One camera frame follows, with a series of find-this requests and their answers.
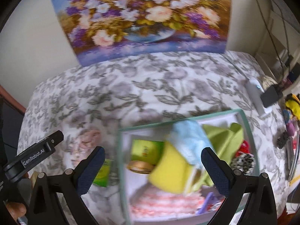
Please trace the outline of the leopard print cloth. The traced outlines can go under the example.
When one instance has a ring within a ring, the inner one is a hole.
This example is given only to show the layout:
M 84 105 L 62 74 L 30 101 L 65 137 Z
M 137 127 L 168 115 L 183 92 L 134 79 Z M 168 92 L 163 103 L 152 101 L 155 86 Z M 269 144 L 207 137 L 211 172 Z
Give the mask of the leopard print cloth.
M 251 175 L 256 166 L 256 161 L 253 154 L 243 153 L 232 159 L 230 167 L 232 170 L 238 169 L 245 175 Z

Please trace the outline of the lime green cloth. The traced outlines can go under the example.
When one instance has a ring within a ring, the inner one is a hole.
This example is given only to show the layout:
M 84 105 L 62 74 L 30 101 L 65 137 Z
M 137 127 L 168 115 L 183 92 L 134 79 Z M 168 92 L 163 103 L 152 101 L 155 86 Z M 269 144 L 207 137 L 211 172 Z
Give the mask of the lime green cloth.
M 199 124 L 196 121 L 191 121 L 191 126 L 196 139 L 192 145 L 195 168 L 189 191 L 197 191 L 202 185 L 213 185 L 201 161 L 202 150 L 206 147 L 211 148 L 221 160 L 229 164 L 244 140 L 244 131 L 242 126 L 235 122 L 229 128 Z

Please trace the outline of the yellow sponge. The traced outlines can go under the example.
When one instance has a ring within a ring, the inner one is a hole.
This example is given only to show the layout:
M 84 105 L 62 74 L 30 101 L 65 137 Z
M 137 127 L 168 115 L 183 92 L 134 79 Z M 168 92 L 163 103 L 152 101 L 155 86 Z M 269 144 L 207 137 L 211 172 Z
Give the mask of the yellow sponge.
M 148 181 L 162 191 L 182 194 L 193 171 L 194 166 L 179 154 L 168 142 L 164 142 L 162 156 L 148 176 Z

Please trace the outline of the light blue cloth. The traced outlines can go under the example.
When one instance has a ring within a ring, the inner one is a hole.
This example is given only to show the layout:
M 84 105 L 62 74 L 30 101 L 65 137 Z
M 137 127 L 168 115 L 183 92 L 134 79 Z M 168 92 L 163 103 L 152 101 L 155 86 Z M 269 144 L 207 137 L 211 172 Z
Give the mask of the light blue cloth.
M 188 164 L 203 169 L 202 150 L 212 144 L 202 126 L 193 120 L 177 121 L 173 124 L 166 140 L 179 152 Z

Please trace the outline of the colourful sticker card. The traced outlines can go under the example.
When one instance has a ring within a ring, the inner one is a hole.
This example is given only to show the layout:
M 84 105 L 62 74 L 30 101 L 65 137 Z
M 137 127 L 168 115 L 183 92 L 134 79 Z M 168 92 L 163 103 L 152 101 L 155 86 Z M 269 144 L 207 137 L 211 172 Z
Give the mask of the colourful sticker card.
M 217 211 L 224 202 L 224 200 L 225 196 L 217 196 L 213 192 L 209 192 L 204 199 L 202 207 L 197 209 L 196 215 Z

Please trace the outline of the red tape roll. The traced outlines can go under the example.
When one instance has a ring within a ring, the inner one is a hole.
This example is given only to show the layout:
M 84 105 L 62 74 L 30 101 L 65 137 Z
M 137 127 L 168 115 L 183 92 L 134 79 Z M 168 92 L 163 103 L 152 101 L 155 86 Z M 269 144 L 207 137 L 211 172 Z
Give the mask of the red tape roll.
M 235 154 L 235 157 L 238 157 L 244 153 L 250 153 L 250 146 L 246 140 L 243 140 L 243 143 L 241 144 L 240 148 Z

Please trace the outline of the small green packet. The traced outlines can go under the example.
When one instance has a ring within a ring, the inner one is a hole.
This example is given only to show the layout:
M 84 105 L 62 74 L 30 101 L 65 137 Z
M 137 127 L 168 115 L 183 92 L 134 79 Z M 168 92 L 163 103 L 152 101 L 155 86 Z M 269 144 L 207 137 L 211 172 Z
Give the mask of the small green packet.
M 93 184 L 106 188 L 109 182 L 109 174 L 111 169 L 112 161 L 110 159 L 105 159 L 102 167 L 98 171 Z

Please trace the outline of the pink floral towel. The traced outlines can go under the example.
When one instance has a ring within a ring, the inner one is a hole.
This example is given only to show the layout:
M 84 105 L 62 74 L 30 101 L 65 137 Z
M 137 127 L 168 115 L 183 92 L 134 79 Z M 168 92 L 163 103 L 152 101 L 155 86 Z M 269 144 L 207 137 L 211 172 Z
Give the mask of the pink floral towel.
M 99 129 L 90 127 L 82 130 L 71 145 L 71 163 L 76 167 L 101 144 L 102 136 Z

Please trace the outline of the grey floral blanket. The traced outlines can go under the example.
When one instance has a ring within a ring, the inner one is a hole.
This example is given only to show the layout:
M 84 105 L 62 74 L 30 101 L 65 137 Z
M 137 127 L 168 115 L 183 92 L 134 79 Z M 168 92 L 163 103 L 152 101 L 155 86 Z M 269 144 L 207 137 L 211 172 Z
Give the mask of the grey floral blanket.
M 262 76 L 251 55 L 234 51 L 152 53 L 75 67 L 36 87 L 21 126 L 18 151 L 61 130 L 64 141 L 34 169 L 56 175 L 73 168 L 71 145 L 86 128 L 100 130 L 100 145 L 113 159 L 120 128 L 242 109 L 260 170 L 269 175 L 281 215 L 289 187 L 286 152 L 276 147 L 285 129 L 281 109 L 274 105 L 270 115 L 260 117 L 244 87 L 247 79 Z

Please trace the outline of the teal rimmed white box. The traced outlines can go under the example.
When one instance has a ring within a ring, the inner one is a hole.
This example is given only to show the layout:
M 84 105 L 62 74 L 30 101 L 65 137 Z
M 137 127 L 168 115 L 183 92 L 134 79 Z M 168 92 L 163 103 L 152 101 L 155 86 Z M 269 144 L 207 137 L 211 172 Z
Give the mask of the teal rimmed white box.
M 205 224 L 225 194 L 201 163 L 211 147 L 231 163 L 240 145 L 256 149 L 241 109 L 121 129 L 117 161 L 126 224 Z

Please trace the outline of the pink fluffy cloth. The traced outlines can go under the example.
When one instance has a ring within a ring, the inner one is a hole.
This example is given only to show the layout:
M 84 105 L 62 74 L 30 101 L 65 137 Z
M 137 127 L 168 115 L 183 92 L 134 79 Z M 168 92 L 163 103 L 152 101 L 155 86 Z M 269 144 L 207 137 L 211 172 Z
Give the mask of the pink fluffy cloth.
M 154 218 L 171 215 L 194 215 L 204 205 L 200 192 L 173 194 L 148 184 L 131 201 L 130 210 L 136 218 Z

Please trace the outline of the black power adapter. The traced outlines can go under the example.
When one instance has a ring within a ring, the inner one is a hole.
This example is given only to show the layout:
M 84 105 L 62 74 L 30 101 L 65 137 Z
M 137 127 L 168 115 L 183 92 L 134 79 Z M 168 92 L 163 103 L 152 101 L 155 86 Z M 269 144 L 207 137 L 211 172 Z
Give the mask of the black power adapter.
M 262 104 L 265 108 L 273 106 L 283 97 L 282 88 L 278 84 L 271 85 L 261 96 Z

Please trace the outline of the white power strip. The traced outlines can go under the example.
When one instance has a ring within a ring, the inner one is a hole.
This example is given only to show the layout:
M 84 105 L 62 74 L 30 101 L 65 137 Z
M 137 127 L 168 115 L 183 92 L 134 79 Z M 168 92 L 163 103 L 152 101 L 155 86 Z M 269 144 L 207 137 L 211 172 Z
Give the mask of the white power strip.
M 265 108 L 262 103 L 261 95 L 264 90 L 257 79 L 249 79 L 245 88 L 260 117 L 265 117 L 272 112 L 271 107 Z

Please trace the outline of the green tissue pack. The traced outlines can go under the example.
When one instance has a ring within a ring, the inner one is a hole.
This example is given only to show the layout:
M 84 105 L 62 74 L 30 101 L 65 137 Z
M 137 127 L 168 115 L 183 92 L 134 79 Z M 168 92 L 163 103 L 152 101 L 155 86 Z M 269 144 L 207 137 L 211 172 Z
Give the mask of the green tissue pack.
M 131 161 L 143 161 L 156 165 L 163 153 L 164 142 L 134 139 L 131 146 Z

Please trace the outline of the floral flower painting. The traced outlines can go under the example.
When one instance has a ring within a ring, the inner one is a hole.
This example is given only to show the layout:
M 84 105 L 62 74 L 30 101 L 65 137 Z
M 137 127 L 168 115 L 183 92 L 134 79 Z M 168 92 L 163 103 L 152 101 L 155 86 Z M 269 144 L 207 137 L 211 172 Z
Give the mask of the floral flower painting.
M 225 51 L 231 0 L 51 0 L 82 66 L 145 53 Z

